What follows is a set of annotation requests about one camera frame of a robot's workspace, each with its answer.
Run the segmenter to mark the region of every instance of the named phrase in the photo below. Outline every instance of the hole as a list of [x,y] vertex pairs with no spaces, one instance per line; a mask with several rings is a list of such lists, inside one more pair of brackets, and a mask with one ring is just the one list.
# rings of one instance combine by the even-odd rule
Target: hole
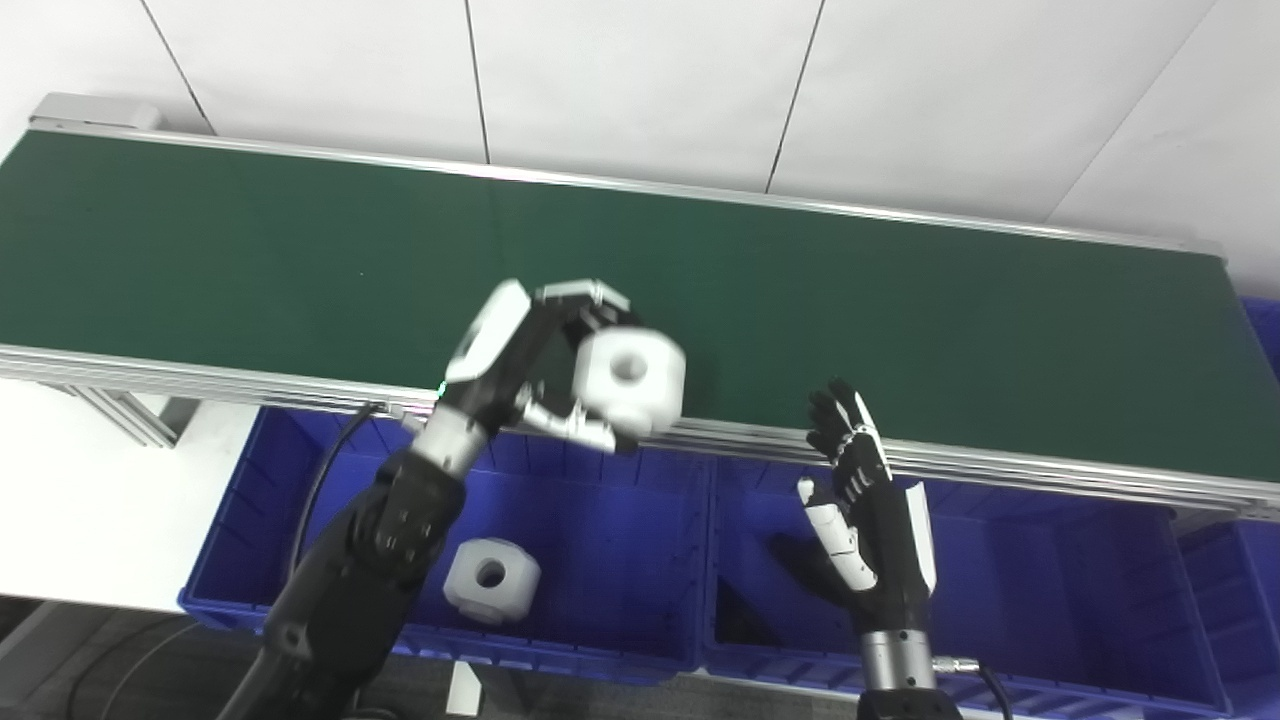
[[476,570],[476,583],[481,588],[495,588],[507,578],[507,569],[497,560],[485,560]]
[[623,352],[609,363],[609,369],[613,370],[613,377],[620,382],[634,383],[649,372],[649,364],[639,355]]

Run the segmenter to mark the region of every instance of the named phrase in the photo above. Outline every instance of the gray floor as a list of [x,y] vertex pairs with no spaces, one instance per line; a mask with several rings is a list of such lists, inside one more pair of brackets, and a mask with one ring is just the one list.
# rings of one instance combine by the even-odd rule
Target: gray floor
[[[18,708],[0,708],[0,720],[99,720],[120,678],[147,651],[189,620],[174,616],[132,639],[131,633],[165,619],[116,611],[54,676]],[[111,720],[212,719],[257,651],[257,639],[197,628],[152,655],[119,693]],[[96,660],[108,651],[100,662]],[[401,712],[404,720],[444,716],[451,664],[392,657],[366,692],[366,703]],[[68,715],[68,693],[82,678]],[[852,717],[854,705],[771,692],[698,678],[676,678],[659,687],[637,688],[562,678],[527,675],[534,710],[530,717],[566,720],[641,720],[682,717],[820,719]],[[485,707],[485,719],[511,717]]]

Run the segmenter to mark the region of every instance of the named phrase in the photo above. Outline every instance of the blue storage bin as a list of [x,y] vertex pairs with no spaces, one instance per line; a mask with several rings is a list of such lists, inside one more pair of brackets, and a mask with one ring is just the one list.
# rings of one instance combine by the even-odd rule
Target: blue storage bin
[[[287,577],[307,486],[344,416],[264,410],[179,603],[215,628],[260,630]],[[307,543],[408,442],[366,423],[334,461]],[[644,450],[608,456],[550,438],[499,436],[467,478],[467,502],[397,652],[654,683],[698,666],[713,461]],[[521,544],[541,565],[529,616],[467,620],[442,584],[457,546]]]
[[1271,361],[1271,369],[1280,379],[1280,300],[1267,300],[1265,297],[1242,297],[1244,314],[1253,325],[1253,332],[1258,334],[1262,351]]
[[[813,537],[795,492],[804,471],[827,475],[721,460],[705,665],[717,675],[861,692],[847,615],[799,587],[765,544],[774,533]],[[1229,708],[1167,510],[963,483],[925,487],[938,568],[934,652],[988,662],[1015,712],[1079,720]],[[741,600],[719,597],[721,583]],[[731,606],[735,618],[719,618]],[[780,647],[724,642],[744,614]],[[996,708],[978,678],[941,676],[940,687],[961,706]]]
[[1180,544],[1233,714],[1280,719],[1280,525],[1212,525]]

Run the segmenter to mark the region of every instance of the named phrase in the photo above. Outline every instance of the white cube with hole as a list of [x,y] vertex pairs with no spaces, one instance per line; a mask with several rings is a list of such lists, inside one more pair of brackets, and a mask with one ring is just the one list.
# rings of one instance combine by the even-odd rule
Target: white cube with hole
[[444,598],[458,612],[489,625],[529,615],[541,569],[513,542],[476,538],[458,546],[444,578]]
[[573,395],[625,433],[666,432],[684,410],[685,354],[649,328],[605,328],[577,350]]

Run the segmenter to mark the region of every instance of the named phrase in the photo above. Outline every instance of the white wall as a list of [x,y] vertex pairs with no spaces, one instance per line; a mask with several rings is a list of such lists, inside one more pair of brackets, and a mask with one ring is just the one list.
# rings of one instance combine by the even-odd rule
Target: white wall
[[0,152],[51,90],[207,131],[186,79],[228,136],[1201,237],[1280,297],[1277,36],[1267,0],[9,0]]
[[0,593],[177,610],[257,409],[205,402],[175,450],[0,379]]

